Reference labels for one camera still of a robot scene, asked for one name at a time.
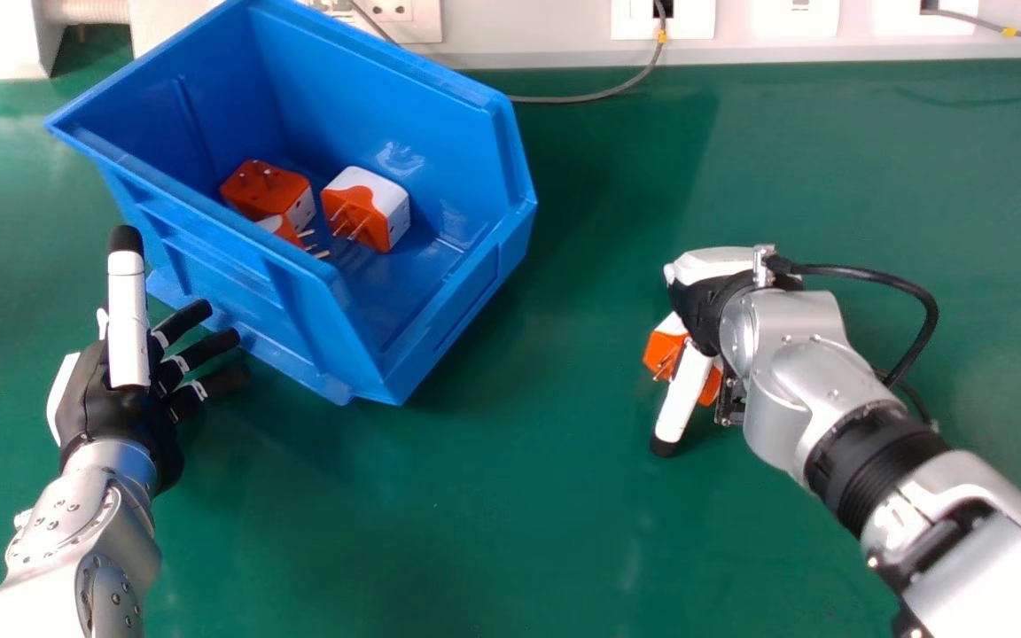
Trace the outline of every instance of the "robot finger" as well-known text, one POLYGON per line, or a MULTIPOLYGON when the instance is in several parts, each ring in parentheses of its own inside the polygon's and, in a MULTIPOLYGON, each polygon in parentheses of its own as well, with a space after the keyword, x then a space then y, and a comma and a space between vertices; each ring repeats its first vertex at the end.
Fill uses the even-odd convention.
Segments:
POLYGON ((251 369, 240 360, 185 384, 167 397, 167 418, 173 424, 192 416, 209 399, 243 389, 251 383, 251 369))
POLYGON ((152 374, 152 387, 157 396, 165 396, 184 380, 194 369, 202 366, 207 360, 214 356, 230 352, 239 346, 239 331, 235 328, 227 328, 210 336, 210 338, 200 339, 194 345, 187 347, 183 352, 174 354, 169 358, 161 360, 159 366, 152 374))
POLYGON ((163 320, 152 331, 159 351, 162 352, 167 346, 178 342, 185 333, 202 324, 209 316, 211 316, 211 303, 207 302, 207 299, 199 299, 187 307, 177 310, 169 318, 163 320))

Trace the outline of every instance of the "blue container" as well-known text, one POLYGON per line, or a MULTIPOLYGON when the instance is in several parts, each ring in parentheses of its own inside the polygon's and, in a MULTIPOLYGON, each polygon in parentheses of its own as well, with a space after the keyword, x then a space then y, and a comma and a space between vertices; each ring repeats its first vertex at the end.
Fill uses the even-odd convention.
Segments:
POLYGON ((149 292, 206 298, 256 358, 338 404, 398 405, 522 261, 536 199, 501 93, 289 0, 231 0, 46 119, 142 231, 149 292), (225 205, 247 158, 404 186, 392 253, 321 261, 225 205))

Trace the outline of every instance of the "power outlet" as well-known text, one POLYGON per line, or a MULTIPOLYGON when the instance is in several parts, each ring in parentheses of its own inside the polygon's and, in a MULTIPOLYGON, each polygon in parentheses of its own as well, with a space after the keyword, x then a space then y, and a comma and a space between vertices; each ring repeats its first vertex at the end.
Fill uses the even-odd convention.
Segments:
MULTIPOLYGON (((872 30, 877 36, 971 36, 976 24, 954 17, 920 15, 923 0, 874 0, 872 30)), ((939 0, 939 8, 979 16, 979 0, 939 0)))
POLYGON ((373 26, 352 8, 353 1, 400 44, 437 44, 443 41, 440 0, 297 0, 378 36, 373 26))
POLYGON ((835 37, 842 0, 750 0, 759 37, 835 37))
MULTIPOLYGON (((672 0, 669 40, 712 40, 716 36, 716 0, 672 0)), ((655 40, 661 29, 652 0, 613 0, 613 40, 655 40)))

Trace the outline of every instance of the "robotic hand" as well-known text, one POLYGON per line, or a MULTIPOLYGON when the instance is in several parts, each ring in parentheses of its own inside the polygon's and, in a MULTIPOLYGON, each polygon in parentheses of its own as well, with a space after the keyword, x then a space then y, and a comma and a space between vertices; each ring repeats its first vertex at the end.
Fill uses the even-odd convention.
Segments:
POLYGON ((195 302, 149 333, 141 236, 118 227, 109 247, 100 340, 65 356, 46 403, 61 476, 13 521, 0 585, 3 638, 143 635, 141 601, 159 570, 152 500, 184 472, 176 426, 250 379, 235 362, 183 384, 234 350, 239 333, 165 358, 165 348, 209 318, 210 304, 195 302))
POLYGON ((817 495, 901 601, 901 638, 1021 635, 1021 492, 952 451, 890 387, 935 330, 935 300, 882 272, 798 265, 774 246, 688 252, 665 266, 673 313, 644 363, 669 381, 652 451, 680 443, 696 403, 742 425, 761 459, 817 495), (803 275, 871 280, 924 302, 903 362, 879 375, 854 350, 837 301, 803 275))

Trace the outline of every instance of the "green table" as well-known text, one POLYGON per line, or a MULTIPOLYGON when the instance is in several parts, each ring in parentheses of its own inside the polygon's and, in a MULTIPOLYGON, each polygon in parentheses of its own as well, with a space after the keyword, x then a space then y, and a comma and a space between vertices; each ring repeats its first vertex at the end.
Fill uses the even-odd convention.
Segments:
MULTIPOLYGON (((11 516, 57 470, 45 395, 94 338, 117 223, 41 126, 129 56, 95 38, 56 81, 0 84, 0 578, 11 516)), ((739 433, 702 414, 681 456, 648 452, 663 386, 641 349, 662 263, 693 247, 777 242, 930 287, 943 322, 911 380, 1021 486, 1021 61, 666 68, 519 117, 542 202, 527 261, 404 408, 336 407, 256 364, 187 428, 149 635, 887 635, 856 542, 739 433)), ((889 366, 919 306, 837 290, 889 366)))

